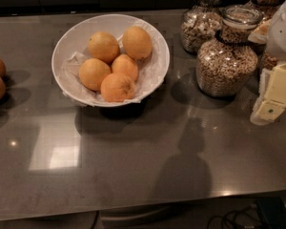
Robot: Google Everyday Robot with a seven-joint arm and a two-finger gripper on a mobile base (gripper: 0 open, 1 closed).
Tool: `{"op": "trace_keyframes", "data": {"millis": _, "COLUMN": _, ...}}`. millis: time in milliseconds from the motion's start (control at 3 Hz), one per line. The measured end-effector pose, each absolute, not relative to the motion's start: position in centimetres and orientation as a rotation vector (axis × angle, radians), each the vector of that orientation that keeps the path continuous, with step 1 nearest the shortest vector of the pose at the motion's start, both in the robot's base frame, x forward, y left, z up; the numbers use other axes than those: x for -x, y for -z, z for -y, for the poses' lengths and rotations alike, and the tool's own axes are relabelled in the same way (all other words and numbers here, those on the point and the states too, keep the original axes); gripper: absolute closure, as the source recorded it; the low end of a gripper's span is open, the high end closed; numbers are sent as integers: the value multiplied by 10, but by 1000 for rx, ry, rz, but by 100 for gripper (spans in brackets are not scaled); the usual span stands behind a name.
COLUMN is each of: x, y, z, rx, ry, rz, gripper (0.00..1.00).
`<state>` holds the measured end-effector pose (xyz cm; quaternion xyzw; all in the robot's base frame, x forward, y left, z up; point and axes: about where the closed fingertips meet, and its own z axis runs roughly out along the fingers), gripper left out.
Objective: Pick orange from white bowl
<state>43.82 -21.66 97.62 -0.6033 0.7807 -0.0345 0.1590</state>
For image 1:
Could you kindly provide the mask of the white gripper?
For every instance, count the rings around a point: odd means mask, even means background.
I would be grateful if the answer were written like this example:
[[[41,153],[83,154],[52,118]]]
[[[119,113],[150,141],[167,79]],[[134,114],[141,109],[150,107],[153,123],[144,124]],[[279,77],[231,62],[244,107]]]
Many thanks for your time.
[[[286,61],[286,0],[272,20],[258,25],[248,36],[252,43],[266,44],[266,51],[280,61]],[[271,70],[263,69],[259,81],[259,97],[250,120],[255,125],[275,122],[286,110],[286,62]]]

